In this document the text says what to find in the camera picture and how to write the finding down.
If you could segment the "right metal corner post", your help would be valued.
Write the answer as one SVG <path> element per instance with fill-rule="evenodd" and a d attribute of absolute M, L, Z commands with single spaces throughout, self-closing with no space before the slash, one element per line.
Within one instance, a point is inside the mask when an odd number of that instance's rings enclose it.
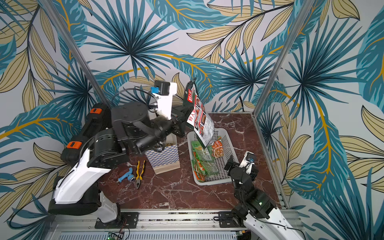
<path fill-rule="evenodd" d="M 278 72 L 279 72 L 286 56 L 289 54 L 289 51 L 291 50 L 291 47 L 292 47 L 293 43 L 296 40 L 296 37 L 298 36 L 298 34 L 300 32 L 301 26 L 305 23 L 306 17 L 309 14 L 311 7 L 312 7 L 314 2 L 315 2 L 314 0 L 303 2 L 302 8 L 300 9 L 298 16 L 297 16 L 295 22 L 293 23 L 293 28 L 292 28 L 290 34 L 287 36 L 287 39 L 286 39 L 286 41 L 282 47 L 282 50 L 281 50 L 281 52 L 277 58 L 277 61 L 275 62 L 275 65 L 271 71 L 271 74 L 270 74 L 268 80 L 266 81 L 266 84 L 264 85 L 262 94 L 261 94 L 261 96 L 257 102 L 257 105 L 256 105 L 254 111 L 253 111 L 253 117 L 254 118 L 256 118 L 258 116 L 258 114 L 261 112 L 261 108 L 268 97 L 269 91 L 272 88 L 274 80 L 277 77 Z"/>

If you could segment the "black tool case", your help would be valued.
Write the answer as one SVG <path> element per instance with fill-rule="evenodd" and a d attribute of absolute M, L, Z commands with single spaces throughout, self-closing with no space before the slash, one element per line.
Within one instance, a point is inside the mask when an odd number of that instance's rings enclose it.
<path fill-rule="evenodd" d="M 81 147 L 98 132 L 112 127 L 111 110 L 104 103 L 95 104 L 86 116 L 85 125 L 79 134 L 73 136 L 61 154 L 61 160 L 74 166 L 80 156 Z"/>

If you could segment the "green red flat packet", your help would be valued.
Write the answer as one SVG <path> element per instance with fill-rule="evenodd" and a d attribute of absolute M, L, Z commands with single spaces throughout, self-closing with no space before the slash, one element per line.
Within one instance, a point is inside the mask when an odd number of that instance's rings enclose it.
<path fill-rule="evenodd" d="M 194 176 L 196 177 L 199 183 L 204 183 L 206 181 L 205 175 L 201 171 L 199 165 L 196 162 L 192 162 L 192 167 L 194 170 Z"/>

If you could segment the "blue glue gun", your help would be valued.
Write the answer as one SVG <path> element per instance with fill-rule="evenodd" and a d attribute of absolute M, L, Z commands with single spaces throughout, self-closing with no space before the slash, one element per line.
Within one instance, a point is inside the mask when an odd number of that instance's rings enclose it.
<path fill-rule="evenodd" d="M 118 178 L 117 182 L 121 183 L 123 180 L 127 179 L 128 181 L 133 181 L 135 179 L 135 176 L 133 175 L 133 168 L 130 167 L 129 170 L 122 175 L 120 178 Z"/>

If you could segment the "blue checkered paper bag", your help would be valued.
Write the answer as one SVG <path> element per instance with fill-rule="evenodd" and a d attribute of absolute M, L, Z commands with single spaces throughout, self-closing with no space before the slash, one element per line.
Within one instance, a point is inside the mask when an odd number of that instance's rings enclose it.
<path fill-rule="evenodd" d="M 166 146 L 160 153 L 148 150 L 145 152 L 145 155 L 156 175 L 170 172 L 181 167 L 177 136 L 174 134 L 167 136 Z"/>

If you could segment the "yellow black pliers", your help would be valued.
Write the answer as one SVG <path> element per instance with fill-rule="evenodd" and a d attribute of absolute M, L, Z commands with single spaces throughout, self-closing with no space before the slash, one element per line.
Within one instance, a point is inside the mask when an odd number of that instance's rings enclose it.
<path fill-rule="evenodd" d="M 137 169 L 136 169 L 136 189 L 138 190 L 141 186 L 141 182 L 143 181 L 143 174 L 145 172 L 146 160 L 142 163 L 138 161 Z"/>

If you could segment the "green yellow snack packet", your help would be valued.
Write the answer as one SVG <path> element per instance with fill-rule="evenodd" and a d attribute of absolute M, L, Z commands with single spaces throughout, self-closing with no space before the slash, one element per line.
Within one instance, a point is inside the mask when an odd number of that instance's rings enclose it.
<path fill-rule="evenodd" d="M 225 155 L 221 136 L 219 136 L 218 139 L 213 142 L 211 146 L 211 153 L 214 159 L 221 158 Z"/>

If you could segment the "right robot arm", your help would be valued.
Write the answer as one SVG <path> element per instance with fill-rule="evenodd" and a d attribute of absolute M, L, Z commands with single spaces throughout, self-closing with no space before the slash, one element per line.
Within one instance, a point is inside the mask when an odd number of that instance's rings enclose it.
<path fill-rule="evenodd" d="M 258 169 L 246 160 L 232 159 L 225 166 L 231 178 L 238 204 L 232 209 L 234 223 L 245 227 L 261 240 L 305 240 L 305 233 L 292 227 L 281 210 L 265 192 L 254 185 Z"/>

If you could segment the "left metal corner post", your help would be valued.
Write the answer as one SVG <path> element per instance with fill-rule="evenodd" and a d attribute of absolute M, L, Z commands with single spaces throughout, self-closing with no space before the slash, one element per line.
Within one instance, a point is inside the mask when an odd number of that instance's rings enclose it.
<path fill-rule="evenodd" d="M 106 104 L 110 109 L 112 108 L 111 102 L 107 99 L 103 93 L 100 85 L 98 84 L 92 70 L 87 64 L 86 59 L 82 55 L 79 47 L 77 46 L 72 34 L 70 33 L 70 27 L 65 26 L 65 21 L 60 17 L 60 14 L 56 7 L 53 4 L 53 1 L 42 0 L 42 7 L 47 11 L 48 16 L 51 18 L 54 26 L 56 27 L 58 33 L 62 36 L 63 40 L 66 42 L 69 47 L 69 51 L 72 53 L 73 57 L 77 61 L 78 65 L 83 70 L 87 80 L 94 89 L 94 92 L 100 97 L 101 102 Z"/>

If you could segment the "green orange packet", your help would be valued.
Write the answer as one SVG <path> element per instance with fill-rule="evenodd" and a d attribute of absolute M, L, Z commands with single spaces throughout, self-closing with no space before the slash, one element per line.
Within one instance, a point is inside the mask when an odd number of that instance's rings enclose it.
<path fill-rule="evenodd" d="M 205 175 L 205 178 L 217 175 L 219 173 L 219 169 L 212 159 L 208 149 L 203 148 L 199 141 L 192 141 L 191 147 L 193 153 L 192 162 L 196 162 L 199 165 L 201 171 Z"/>

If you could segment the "dark packet with label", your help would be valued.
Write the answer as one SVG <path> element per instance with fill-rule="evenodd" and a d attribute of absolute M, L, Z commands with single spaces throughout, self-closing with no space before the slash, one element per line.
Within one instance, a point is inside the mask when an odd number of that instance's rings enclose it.
<path fill-rule="evenodd" d="M 201 145 L 206 147 L 213 139 L 215 126 L 207 114 L 203 101 L 200 99 L 194 81 L 189 81 L 185 88 L 183 106 L 191 112 L 187 114 L 187 124 L 194 130 Z"/>

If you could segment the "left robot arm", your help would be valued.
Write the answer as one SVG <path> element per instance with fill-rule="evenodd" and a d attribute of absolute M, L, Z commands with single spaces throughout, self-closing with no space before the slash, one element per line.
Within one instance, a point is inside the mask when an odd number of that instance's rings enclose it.
<path fill-rule="evenodd" d="M 149 108 L 131 102 L 110 110 L 111 120 L 100 129 L 87 122 L 81 133 L 72 138 L 64 151 L 64 160 L 73 164 L 70 172 L 57 178 L 48 212 L 52 215 L 94 215 L 108 227 L 124 224 L 121 209 L 99 189 L 97 181 L 118 165 L 127 163 L 130 154 L 165 149 L 168 135 L 183 137 L 185 124 L 194 105 L 190 102 L 171 108 L 171 118 L 157 114 L 149 117 Z"/>

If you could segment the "white plastic basket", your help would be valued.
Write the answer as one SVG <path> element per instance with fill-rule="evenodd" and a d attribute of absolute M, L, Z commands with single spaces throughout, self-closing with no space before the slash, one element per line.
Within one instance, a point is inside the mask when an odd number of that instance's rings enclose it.
<path fill-rule="evenodd" d="M 219 184 L 226 184 L 231 183 L 231 178 L 228 176 L 228 171 L 225 170 L 225 165 L 228 162 L 228 160 L 233 157 L 233 161 L 235 163 L 238 163 L 239 160 L 237 158 L 237 154 L 235 152 L 235 149 L 233 147 L 233 144 L 231 142 L 230 136 L 228 132 L 223 128 L 218 128 L 214 130 L 214 136 L 210 141 L 210 144 L 212 144 L 214 141 L 218 139 L 218 137 L 221 137 L 222 143 L 224 145 L 224 156 L 220 157 L 218 159 L 214 160 L 214 163 L 216 167 L 219 170 L 219 173 L 216 175 L 213 175 L 211 177 L 206 177 L 204 182 L 199 182 L 198 177 L 195 172 L 195 167 L 193 164 L 193 149 L 192 149 L 192 141 L 197 141 L 198 137 L 194 132 L 189 132 L 187 134 L 187 140 L 188 140 L 188 147 L 189 147 L 189 155 L 191 159 L 192 164 L 192 171 L 193 171 L 193 177 L 194 181 L 199 186 L 212 186 L 212 185 L 219 185 Z"/>

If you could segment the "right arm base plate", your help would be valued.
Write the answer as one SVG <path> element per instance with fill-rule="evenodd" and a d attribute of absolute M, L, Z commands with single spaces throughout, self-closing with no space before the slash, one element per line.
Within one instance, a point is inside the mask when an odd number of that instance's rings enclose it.
<path fill-rule="evenodd" d="M 218 212 L 218 216 L 214 217 L 214 220 L 219 222 L 220 228 L 244 228 L 245 216 L 233 211 L 222 211 Z"/>

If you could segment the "metal corner post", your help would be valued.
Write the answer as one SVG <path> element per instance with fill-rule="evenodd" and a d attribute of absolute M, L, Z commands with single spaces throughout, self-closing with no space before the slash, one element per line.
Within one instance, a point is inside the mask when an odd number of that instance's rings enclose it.
<path fill-rule="evenodd" d="M 290 34 L 287 36 L 287 39 L 286 39 L 286 41 L 282 47 L 282 50 L 281 50 L 281 52 L 277 58 L 277 61 L 275 62 L 275 65 L 271 71 L 271 74 L 270 74 L 268 80 L 266 81 L 266 84 L 264 85 L 262 94 L 261 94 L 261 96 L 257 102 L 257 105 L 256 105 L 254 111 L 253 111 L 253 117 L 254 118 L 256 118 L 258 116 L 258 114 L 261 112 L 261 108 L 268 97 L 269 91 L 272 88 L 274 80 L 277 77 L 278 72 L 279 72 L 286 56 L 289 54 L 289 51 L 291 50 L 291 47 L 292 47 L 293 43 L 296 40 L 296 37 L 298 36 L 298 34 L 300 32 L 301 26 L 305 23 L 306 17 L 309 14 L 311 7 L 312 7 L 314 2 L 315 2 L 314 0 L 303 2 L 302 8 L 300 9 L 298 16 L 297 16 L 295 22 L 293 23 L 293 28 L 292 28 Z"/>
<path fill-rule="evenodd" d="M 69 47 L 69 51 L 72 53 L 73 57 L 77 61 L 78 65 L 83 70 L 87 80 L 94 89 L 94 92 L 100 97 L 101 102 L 106 104 L 110 109 L 112 108 L 111 102 L 107 99 L 103 93 L 100 85 L 98 84 L 92 70 L 87 64 L 86 59 L 82 55 L 79 47 L 77 46 L 72 34 L 70 33 L 70 27 L 65 26 L 65 21 L 60 17 L 60 14 L 56 7 L 53 4 L 53 1 L 42 0 L 42 7 L 47 11 L 48 16 L 51 18 L 54 26 L 56 27 L 58 33 L 62 36 L 63 40 L 66 42 Z"/>

